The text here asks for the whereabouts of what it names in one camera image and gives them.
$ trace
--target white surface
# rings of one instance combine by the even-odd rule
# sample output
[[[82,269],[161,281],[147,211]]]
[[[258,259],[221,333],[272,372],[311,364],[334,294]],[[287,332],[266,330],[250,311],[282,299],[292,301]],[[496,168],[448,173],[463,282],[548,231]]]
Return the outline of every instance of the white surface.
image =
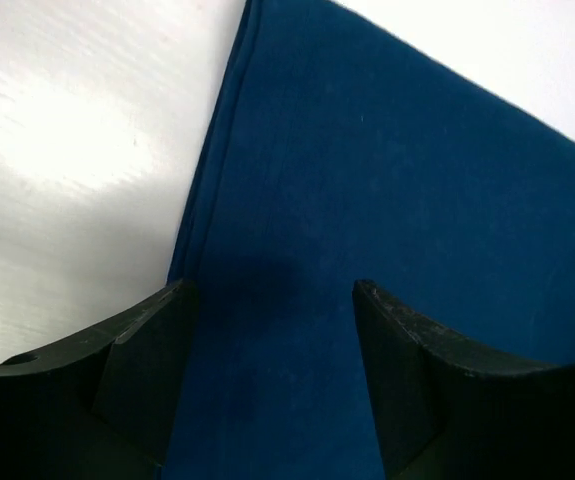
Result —
[[[0,0],[0,362],[164,285],[241,11]]]
[[[341,3],[575,139],[575,1]],[[162,287],[243,0],[0,0],[0,361]]]

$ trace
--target black plastic piece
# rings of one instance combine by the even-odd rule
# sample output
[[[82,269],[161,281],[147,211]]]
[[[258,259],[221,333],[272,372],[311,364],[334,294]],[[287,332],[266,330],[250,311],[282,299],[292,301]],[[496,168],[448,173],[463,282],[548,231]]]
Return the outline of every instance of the black plastic piece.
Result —
[[[0,475],[153,479],[165,461],[197,311],[195,287],[178,282],[0,365]]]
[[[575,478],[575,364],[489,348],[373,282],[354,307],[388,479]]]

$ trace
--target blue fabric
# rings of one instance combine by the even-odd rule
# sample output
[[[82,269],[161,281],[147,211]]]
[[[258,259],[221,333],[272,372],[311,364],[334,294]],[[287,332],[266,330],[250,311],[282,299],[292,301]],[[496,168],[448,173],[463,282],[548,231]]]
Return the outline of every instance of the blue fabric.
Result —
[[[170,271],[201,319],[164,478],[383,478],[371,278],[575,361],[575,144],[324,0],[249,0]]]

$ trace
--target blue cloth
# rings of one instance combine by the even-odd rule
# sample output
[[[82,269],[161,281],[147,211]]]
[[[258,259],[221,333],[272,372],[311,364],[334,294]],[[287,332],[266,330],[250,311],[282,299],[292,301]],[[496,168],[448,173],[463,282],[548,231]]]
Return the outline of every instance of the blue cloth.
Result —
[[[575,361],[575,144],[324,0],[249,0],[170,271],[201,319],[163,478],[383,478],[351,288]]]

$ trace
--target fabric fold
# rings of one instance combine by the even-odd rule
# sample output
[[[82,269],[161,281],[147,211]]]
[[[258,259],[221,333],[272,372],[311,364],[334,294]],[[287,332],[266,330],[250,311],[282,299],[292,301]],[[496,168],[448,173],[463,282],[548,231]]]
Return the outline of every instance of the fabric fold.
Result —
[[[351,287],[575,362],[575,143],[325,0],[248,0],[169,278],[200,322],[166,478],[376,479]]]

